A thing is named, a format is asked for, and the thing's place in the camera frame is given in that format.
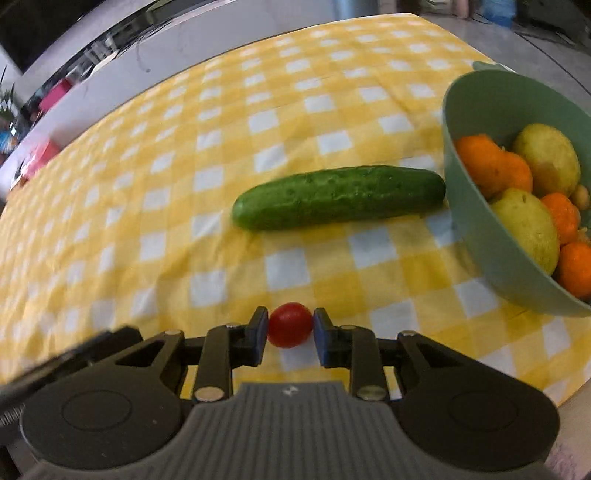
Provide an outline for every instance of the bowl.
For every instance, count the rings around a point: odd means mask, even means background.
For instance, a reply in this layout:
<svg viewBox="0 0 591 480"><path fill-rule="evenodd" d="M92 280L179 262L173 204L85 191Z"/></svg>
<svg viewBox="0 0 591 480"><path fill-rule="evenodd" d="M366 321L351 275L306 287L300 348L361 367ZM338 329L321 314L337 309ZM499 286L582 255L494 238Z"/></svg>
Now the bowl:
<svg viewBox="0 0 591 480"><path fill-rule="evenodd" d="M443 141L452 218L470 255L500 296L539 313L586 317L591 306L558 285L517 244L453 145L465 135L485 133L509 149L520 130L533 123L556 127L570 139L579 156L581 183L591 186L591 117L573 102L503 68L475 70L450 85L443 99ZM589 226L588 211L581 224Z"/></svg>

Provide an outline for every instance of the cable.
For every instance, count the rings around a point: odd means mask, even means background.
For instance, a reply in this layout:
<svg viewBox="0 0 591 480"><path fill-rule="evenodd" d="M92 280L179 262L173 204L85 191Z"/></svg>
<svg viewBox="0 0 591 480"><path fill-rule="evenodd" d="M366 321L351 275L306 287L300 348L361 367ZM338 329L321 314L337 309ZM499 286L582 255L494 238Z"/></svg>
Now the cable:
<svg viewBox="0 0 591 480"><path fill-rule="evenodd" d="M550 60L552 60L556 65L558 65L558 67L560 67L562 69L562 71L564 71L569 77L571 77L575 82L577 82L579 84L579 86L585 91L587 92L587 95L591 96L591 92L589 90L587 90L587 88L585 87L585 85L583 85L577 77L575 77L572 73L570 73L567 69L565 69L557 60L554 59L554 57L548 53L546 53L543 49L541 49L538 45L536 45L535 43L533 43L531 40L529 40L526 36L518 33L518 32L514 32L515 35L517 35L519 38L525 40L527 43L529 43L530 45L532 45L533 47L537 48L538 50L540 50L544 55L546 55Z"/></svg>

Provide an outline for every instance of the red tomato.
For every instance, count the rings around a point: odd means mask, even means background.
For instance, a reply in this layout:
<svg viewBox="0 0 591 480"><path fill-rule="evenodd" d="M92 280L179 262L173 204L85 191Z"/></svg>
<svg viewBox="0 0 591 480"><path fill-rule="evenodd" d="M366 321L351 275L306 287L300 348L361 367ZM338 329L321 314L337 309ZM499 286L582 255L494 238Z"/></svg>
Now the red tomato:
<svg viewBox="0 0 591 480"><path fill-rule="evenodd" d="M312 314L301 303L291 301L278 307L269 317L269 341L280 348L301 345L310 336Z"/></svg>

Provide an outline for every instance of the yellow checkered tablecloth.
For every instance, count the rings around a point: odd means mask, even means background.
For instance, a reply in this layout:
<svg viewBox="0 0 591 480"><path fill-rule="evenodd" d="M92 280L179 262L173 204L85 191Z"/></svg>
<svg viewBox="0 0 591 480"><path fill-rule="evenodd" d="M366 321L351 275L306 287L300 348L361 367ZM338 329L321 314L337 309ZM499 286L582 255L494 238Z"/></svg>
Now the yellow checkered tablecloth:
<svg viewBox="0 0 591 480"><path fill-rule="evenodd" d="M591 323L497 297L449 211L277 233L230 222L238 194L292 173L441 172L441 100L474 60L487 59L413 15L359 18L228 52L105 117L0 220L1 379L102 329L197 336L299 301L382 337L419 330L568 397L591 376ZM346 373L322 370L309 341L268 345L261 367L235 377Z"/></svg>

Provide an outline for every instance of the metal bolt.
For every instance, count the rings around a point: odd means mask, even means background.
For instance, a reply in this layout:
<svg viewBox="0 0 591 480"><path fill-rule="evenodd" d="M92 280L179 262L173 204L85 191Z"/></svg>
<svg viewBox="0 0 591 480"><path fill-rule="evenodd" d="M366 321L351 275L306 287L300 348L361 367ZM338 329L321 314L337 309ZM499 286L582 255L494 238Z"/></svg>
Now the metal bolt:
<svg viewBox="0 0 591 480"><path fill-rule="evenodd" d="M357 396L365 401L380 401L386 398L386 391L378 385L365 385L357 390Z"/></svg>
<svg viewBox="0 0 591 480"><path fill-rule="evenodd" d="M195 391L195 398L205 402L221 400L223 395L223 390L219 387L201 387Z"/></svg>

